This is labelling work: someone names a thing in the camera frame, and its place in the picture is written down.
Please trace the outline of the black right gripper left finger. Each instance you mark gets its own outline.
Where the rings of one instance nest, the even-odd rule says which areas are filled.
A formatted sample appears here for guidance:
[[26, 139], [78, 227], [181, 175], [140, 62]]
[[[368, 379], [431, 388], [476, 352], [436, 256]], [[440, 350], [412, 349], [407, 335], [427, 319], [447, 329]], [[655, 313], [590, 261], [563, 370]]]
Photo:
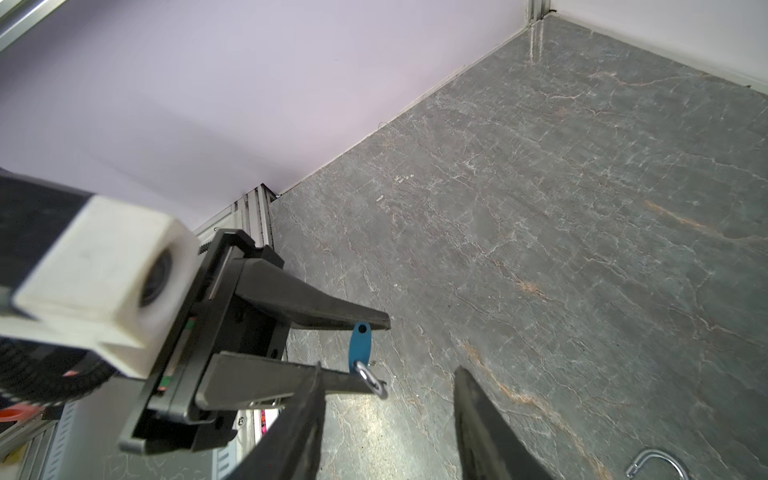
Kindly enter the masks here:
[[321, 367], [315, 365], [267, 435], [229, 475], [231, 479], [315, 479], [326, 412]]

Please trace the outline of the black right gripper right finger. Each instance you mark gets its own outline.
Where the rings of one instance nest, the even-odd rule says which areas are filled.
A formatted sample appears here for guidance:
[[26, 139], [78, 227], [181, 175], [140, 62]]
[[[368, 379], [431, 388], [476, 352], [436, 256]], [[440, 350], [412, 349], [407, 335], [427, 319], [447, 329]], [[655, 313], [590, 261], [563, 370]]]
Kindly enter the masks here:
[[454, 373], [454, 419], [464, 479], [549, 479], [472, 374]]

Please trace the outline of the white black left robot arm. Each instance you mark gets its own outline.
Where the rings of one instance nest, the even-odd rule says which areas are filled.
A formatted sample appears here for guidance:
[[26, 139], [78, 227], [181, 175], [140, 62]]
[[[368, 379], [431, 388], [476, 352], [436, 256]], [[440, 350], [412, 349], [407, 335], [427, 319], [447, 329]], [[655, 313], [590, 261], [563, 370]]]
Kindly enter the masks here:
[[165, 213], [1, 175], [1, 396], [58, 406], [115, 375], [144, 384], [120, 440], [157, 455], [225, 446], [237, 412], [279, 408], [314, 367], [286, 362], [293, 330], [348, 331], [348, 369], [322, 393], [374, 394], [381, 311], [284, 270], [266, 186], [195, 234]]

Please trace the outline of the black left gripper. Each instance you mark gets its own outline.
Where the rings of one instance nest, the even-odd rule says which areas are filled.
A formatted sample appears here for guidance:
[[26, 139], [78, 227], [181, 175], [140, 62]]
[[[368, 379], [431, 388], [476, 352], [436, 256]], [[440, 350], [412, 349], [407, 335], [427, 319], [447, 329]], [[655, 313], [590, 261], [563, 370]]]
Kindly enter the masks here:
[[283, 264], [271, 246], [256, 245], [242, 230], [214, 236], [119, 436], [122, 452], [221, 448], [236, 436], [234, 410], [287, 399], [314, 373], [328, 393], [371, 392], [359, 375], [279, 361], [289, 332], [280, 322], [303, 330], [351, 331], [360, 322], [389, 330], [390, 316], [328, 295]]

